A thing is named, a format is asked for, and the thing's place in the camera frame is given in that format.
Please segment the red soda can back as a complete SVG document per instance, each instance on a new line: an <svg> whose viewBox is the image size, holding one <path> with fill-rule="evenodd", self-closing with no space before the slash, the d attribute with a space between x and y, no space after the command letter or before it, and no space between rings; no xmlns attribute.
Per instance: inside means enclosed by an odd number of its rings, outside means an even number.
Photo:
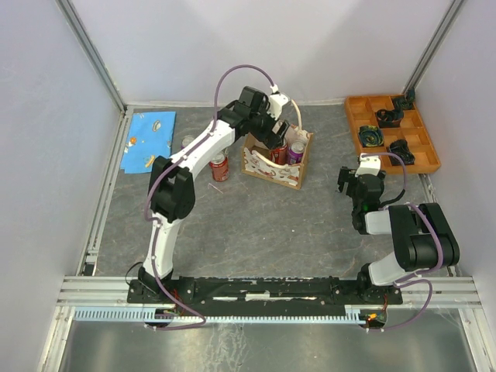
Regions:
<svg viewBox="0 0 496 372"><path fill-rule="evenodd" d="M285 165L287 163L288 144L284 142L281 146L269 151L269 159L277 165Z"/></svg>

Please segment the red soda can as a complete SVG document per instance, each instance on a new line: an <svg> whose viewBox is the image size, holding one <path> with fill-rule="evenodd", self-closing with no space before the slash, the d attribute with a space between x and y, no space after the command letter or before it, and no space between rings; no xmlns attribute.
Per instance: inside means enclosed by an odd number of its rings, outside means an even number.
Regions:
<svg viewBox="0 0 496 372"><path fill-rule="evenodd" d="M212 170L212 178L217 182L226 181L229 177L229 162L223 152L217 153L209 163Z"/></svg>
<svg viewBox="0 0 496 372"><path fill-rule="evenodd" d="M277 165L285 165L287 163L288 144L284 142L281 146L269 151L269 159Z"/></svg>

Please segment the red soda can front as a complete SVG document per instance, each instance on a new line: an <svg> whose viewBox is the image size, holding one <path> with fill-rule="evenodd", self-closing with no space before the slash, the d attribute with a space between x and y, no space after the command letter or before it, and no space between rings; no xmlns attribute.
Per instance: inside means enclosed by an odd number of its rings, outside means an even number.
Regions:
<svg viewBox="0 0 496 372"><path fill-rule="evenodd" d="M226 181L229 177L229 162L223 152L217 153L209 163L212 170L212 178L217 182Z"/></svg>

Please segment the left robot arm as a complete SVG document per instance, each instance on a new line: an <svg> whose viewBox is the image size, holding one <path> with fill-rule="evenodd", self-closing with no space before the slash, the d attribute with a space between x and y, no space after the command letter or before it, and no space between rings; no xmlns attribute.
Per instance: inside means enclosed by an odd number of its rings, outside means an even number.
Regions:
<svg viewBox="0 0 496 372"><path fill-rule="evenodd" d="M214 157L239 138L250 134L269 149L282 143L289 129L280 117L291 99L276 88L266 95L246 86L238 99L218 110L208 127L183 150L153 162L145 218L152 235L138 280L155 302L171 295L169 279L173 255L183 220L195 206L195 178Z"/></svg>

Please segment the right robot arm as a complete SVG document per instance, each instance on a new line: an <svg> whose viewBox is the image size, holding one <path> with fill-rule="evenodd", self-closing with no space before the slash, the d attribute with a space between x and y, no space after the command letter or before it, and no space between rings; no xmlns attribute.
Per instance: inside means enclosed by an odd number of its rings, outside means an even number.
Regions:
<svg viewBox="0 0 496 372"><path fill-rule="evenodd" d="M398 293L397 284L450 267L460 261L460 248L437 203L392 205L381 201L386 173L360 173L341 167L338 190L352 199L353 228L361 235L389 235L393 249L386 257L365 264L353 289L363 302Z"/></svg>

